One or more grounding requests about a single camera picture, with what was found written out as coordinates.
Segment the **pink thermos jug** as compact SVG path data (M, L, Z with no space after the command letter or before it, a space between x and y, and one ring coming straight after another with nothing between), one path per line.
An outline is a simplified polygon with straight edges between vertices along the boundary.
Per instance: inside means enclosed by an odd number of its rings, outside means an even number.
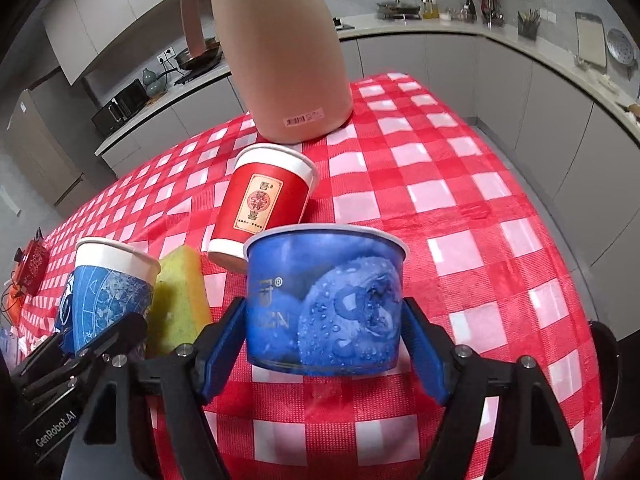
M180 2L186 47L200 56L200 0ZM314 140L349 120L352 90L324 0L212 0L212 9L235 88L265 139Z

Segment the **dark glass bottle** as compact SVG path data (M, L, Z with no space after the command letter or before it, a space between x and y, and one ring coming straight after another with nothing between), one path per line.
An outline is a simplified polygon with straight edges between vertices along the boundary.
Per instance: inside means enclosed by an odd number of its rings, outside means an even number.
M465 10L465 19L470 23L474 23L477 20L477 13L476 13L476 7L475 7L474 1L465 0L464 10Z

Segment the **small red kettle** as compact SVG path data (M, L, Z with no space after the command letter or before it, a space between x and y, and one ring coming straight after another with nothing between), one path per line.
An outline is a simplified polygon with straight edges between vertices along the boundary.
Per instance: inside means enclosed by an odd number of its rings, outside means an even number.
M43 282L49 264L50 252L44 244L41 229L38 228L35 236L28 242L25 248L17 248L14 261L16 267L13 274L13 283L21 292L29 296L36 296Z

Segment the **yellow green sponge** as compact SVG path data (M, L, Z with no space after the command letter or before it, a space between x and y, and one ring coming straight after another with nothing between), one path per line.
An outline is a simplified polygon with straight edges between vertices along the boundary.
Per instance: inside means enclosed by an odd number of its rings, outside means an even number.
M154 287L146 322L145 357L154 359L180 344L193 344L213 322L208 305L201 255L180 246L160 259L162 270Z

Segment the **blue white paper cup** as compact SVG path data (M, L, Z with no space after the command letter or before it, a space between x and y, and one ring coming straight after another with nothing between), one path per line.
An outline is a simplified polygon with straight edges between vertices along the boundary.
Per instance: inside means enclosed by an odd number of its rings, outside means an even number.
M145 316L160 270L158 260L122 242L78 240L70 307L74 349L84 348L128 313Z

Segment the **black trash bin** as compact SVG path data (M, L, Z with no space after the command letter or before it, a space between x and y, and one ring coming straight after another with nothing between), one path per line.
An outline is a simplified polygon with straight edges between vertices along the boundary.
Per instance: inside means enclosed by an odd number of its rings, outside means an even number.
M602 419L603 426L606 426L620 383L620 350L608 326L596 320L590 320L588 324L598 360Z

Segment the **orange mesh bag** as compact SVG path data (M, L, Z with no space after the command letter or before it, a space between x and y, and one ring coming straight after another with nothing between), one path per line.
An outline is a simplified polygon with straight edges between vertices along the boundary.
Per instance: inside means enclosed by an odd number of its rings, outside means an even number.
M13 282L6 284L6 289L1 296L1 312L13 326L18 326L21 322L25 298L20 286Z

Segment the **red checkered tablecloth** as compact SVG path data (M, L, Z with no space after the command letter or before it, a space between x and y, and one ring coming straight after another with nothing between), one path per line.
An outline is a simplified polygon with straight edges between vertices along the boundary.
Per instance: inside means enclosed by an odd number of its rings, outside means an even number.
M308 222L361 224L409 249L404 291L454 341L482 356L533 356L558 398L582 471L600 462L601 395L587 318L542 219L484 141L412 77L352 85L349 123L300 148L320 182ZM24 305L20 349L52 330L75 245L89 235L160 258L206 249L239 152L260 139L250 115L145 157L46 239L50 262ZM268 372L239 358L206 410L235 479L412 479L442 419L407 359L370 377Z

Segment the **utensil holder cup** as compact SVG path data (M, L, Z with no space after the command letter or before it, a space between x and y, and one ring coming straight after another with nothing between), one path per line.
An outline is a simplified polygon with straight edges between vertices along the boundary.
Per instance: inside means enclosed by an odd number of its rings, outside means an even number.
M516 12L516 16L518 17L518 36L535 41L541 20L540 10L529 9L526 12L518 11Z

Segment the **black microwave oven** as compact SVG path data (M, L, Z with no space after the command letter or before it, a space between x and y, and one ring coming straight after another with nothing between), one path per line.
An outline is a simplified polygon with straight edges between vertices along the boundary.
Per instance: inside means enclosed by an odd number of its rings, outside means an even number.
M149 99L145 86L136 79L96 112L92 118L93 125L106 139L137 115Z

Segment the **round metal steamer tray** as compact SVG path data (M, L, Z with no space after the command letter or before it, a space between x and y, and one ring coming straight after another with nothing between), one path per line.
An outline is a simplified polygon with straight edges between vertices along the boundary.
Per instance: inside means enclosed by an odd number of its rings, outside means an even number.
M631 67L636 62L636 50L628 37L619 29L611 28L606 33L608 53L623 66Z

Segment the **gas stove top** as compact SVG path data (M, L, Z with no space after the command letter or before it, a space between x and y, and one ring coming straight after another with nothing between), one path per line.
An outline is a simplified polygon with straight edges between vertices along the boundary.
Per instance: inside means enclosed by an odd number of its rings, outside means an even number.
M335 29L338 32L342 32L343 30L353 30L353 29L355 29L355 26L352 26L352 25L349 25L349 24L345 23L340 18L334 18L333 19L333 24L334 24Z

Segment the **black wok on stove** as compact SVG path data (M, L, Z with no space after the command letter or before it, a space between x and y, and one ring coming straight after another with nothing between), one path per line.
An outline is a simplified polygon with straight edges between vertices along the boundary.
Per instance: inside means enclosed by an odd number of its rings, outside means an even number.
M221 59L221 55L220 43L215 38L206 38L205 50L202 54L195 55L188 48L184 48L176 55L176 62L180 70L193 72L209 66L213 62L218 62Z

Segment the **white cutting board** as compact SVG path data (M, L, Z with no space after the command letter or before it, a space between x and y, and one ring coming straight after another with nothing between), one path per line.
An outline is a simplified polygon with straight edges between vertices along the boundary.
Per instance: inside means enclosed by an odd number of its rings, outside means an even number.
M586 12L576 12L575 20L579 58L599 70L605 70L608 59L602 20L596 14Z

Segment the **grey refrigerator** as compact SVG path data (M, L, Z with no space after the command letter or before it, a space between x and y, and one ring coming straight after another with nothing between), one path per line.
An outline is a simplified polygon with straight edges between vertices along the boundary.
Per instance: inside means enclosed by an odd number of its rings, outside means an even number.
M57 68L23 90L3 143L29 183L62 216L116 181L96 150L103 141L92 122L96 106Z

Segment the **blue Pepsi can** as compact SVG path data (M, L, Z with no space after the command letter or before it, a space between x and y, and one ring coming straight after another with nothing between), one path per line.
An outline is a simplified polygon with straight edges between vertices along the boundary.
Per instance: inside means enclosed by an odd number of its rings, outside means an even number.
M73 284L74 272L67 275L66 283L58 305L58 313L54 321L55 333L62 334L61 348L64 352L75 352L73 336Z

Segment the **teal ceramic vase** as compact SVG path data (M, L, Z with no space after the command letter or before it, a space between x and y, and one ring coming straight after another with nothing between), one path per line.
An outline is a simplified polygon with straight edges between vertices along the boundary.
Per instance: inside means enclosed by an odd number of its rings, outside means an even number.
M142 84L146 94L150 98L155 98L166 91L167 77L165 74L159 75L145 68L142 70Z

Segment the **steel pan on counter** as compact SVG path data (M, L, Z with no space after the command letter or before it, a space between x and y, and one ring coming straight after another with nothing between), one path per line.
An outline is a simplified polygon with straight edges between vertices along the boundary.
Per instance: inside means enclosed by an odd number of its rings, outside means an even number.
M378 2L376 15L381 20L420 20L421 8L414 3L402 0Z

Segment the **red paper cup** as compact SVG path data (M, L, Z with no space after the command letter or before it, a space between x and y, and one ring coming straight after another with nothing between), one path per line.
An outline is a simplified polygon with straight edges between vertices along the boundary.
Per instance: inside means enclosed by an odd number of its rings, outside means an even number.
M244 274L245 243L266 229L302 220L318 183L314 163L292 148L271 143L244 148L236 158L207 246L209 260Z

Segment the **blue blueberry paper bowl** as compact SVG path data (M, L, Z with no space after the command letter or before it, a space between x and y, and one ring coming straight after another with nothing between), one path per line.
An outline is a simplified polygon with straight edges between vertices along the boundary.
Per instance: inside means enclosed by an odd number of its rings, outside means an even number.
M304 223L252 236L247 359L305 376L374 375L400 346L407 245L367 226Z

